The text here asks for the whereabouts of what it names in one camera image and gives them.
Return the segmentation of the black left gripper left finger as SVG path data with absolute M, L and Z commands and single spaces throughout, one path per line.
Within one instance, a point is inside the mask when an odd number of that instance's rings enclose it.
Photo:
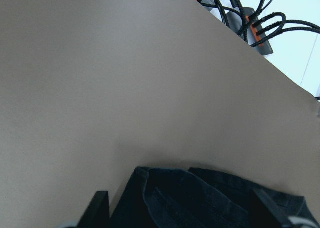
M 106 228 L 110 221 L 109 192 L 97 191 L 80 218 L 77 228 Z

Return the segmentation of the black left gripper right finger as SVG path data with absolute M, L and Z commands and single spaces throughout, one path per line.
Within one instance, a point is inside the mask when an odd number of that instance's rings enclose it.
M 253 228 L 294 228 L 295 225 L 262 189 L 253 189 L 249 199 L 249 221 Z

